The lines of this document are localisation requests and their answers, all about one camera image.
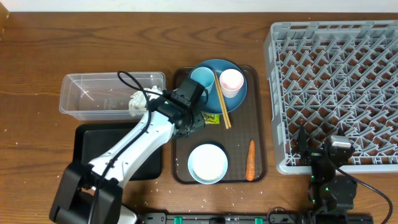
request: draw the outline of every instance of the brown tray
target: brown tray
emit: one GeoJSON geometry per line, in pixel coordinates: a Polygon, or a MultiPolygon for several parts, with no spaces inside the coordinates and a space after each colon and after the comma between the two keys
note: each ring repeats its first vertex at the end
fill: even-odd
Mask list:
{"type": "MultiPolygon", "coordinates": [[[[262,112],[259,91],[259,79],[254,68],[239,66],[248,83],[248,92],[243,103],[229,113],[231,129],[225,129],[224,119],[220,115],[220,124],[208,124],[205,129],[191,134],[188,138],[173,141],[172,172],[181,184],[197,184],[188,171],[188,157],[197,146],[214,143],[227,154],[228,171],[218,183],[244,183],[246,180],[246,159],[249,143],[253,138],[256,143],[256,178],[258,182],[267,175],[267,159],[262,112]]],[[[181,68],[174,74],[174,87],[189,75],[193,67],[181,68]]]]}

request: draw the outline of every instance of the plastic bin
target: plastic bin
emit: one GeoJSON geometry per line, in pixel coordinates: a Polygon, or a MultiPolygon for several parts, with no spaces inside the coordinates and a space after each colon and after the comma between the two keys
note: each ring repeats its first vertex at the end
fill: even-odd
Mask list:
{"type": "Polygon", "coordinates": [[[292,153],[301,124],[315,147],[345,132],[346,172],[398,172],[398,21],[278,22],[264,53],[280,173],[311,173],[292,153]]]}
{"type": "MultiPolygon", "coordinates": [[[[165,89],[165,75],[162,72],[130,74],[144,88],[156,85],[161,90],[165,89]]],[[[132,86],[137,86],[127,76],[122,77],[132,86]]],[[[63,79],[59,109],[61,113],[70,114],[78,120],[140,119],[142,115],[133,117],[129,113],[130,96],[135,92],[119,80],[116,72],[69,74],[63,79]]]]}

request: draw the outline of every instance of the wooden chopstick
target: wooden chopstick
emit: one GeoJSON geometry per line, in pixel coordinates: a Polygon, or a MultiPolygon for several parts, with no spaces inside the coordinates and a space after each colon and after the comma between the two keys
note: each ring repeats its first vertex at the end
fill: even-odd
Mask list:
{"type": "Polygon", "coordinates": [[[221,91],[221,86],[220,86],[220,82],[218,81],[217,73],[215,71],[213,71],[213,73],[215,76],[218,100],[220,101],[221,110],[223,112],[225,128],[228,129],[228,128],[231,128],[231,121],[229,120],[228,111],[226,110],[226,107],[225,107],[224,96],[223,96],[223,92],[221,91]]]}

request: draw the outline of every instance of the carrot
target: carrot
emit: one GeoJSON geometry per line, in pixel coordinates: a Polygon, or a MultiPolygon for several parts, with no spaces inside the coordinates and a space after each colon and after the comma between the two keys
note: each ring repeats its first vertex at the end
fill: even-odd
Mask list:
{"type": "Polygon", "coordinates": [[[253,181],[254,180],[254,174],[255,174],[255,157],[256,154],[254,153],[254,150],[256,148],[256,145],[254,143],[254,140],[250,140],[250,145],[249,145],[249,152],[248,152],[248,161],[246,162],[246,180],[248,181],[253,181]]]}

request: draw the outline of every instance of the lattice crate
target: lattice crate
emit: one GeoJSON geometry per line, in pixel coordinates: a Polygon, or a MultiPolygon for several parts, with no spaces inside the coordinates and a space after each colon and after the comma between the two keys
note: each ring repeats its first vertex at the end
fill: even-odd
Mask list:
{"type": "Polygon", "coordinates": [[[398,22],[280,22],[264,42],[275,162],[309,174],[292,148],[303,124],[320,146],[338,128],[350,173],[398,171],[398,22]]]}

